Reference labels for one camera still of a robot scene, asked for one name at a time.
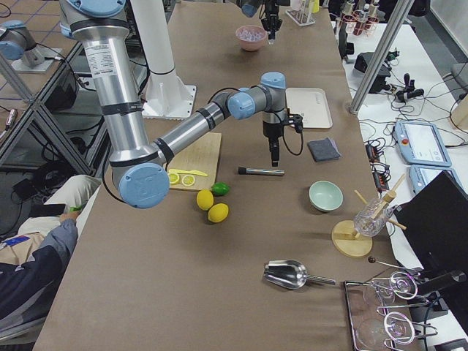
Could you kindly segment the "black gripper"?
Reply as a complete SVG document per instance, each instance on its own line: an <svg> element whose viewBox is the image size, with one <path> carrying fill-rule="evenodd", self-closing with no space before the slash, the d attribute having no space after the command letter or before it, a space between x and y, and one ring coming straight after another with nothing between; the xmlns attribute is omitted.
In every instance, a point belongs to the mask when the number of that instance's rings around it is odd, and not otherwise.
<svg viewBox="0 0 468 351"><path fill-rule="evenodd" d="M284 135L284 126L282 123L263 121L263 135L268 138L271 166L278 167L280 157L279 138Z"/></svg>
<svg viewBox="0 0 468 351"><path fill-rule="evenodd" d="M282 20L279 18L280 3L277 0L263 2L264 10L261 16L263 28L268 32L268 43L273 45L276 40L276 32L280 29Z"/></svg>

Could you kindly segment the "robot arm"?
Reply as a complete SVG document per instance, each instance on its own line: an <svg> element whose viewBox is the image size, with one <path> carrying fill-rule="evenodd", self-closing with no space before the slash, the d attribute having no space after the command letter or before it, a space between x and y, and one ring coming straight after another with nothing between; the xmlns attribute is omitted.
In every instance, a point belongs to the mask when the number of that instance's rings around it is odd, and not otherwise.
<svg viewBox="0 0 468 351"><path fill-rule="evenodd" d="M125 1L60 1L62 25L86 52L113 153L113 183L135 208L159 204L170 188L163 166L229 116L284 112L285 76L267 72L258 85L236 94L219 93L163 137L149 142L143 104L132 77L125 39Z"/></svg>
<svg viewBox="0 0 468 351"><path fill-rule="evenodd" d="M232 1L239 7L242 13L249 18L252 18L260 8L263 12L260 14L260 20L263 28L268 33L268 43L274 44L276 33L280 30L282 19L279 17L280 6L288 7L291 4L290 0L236 0Z"/></svg>

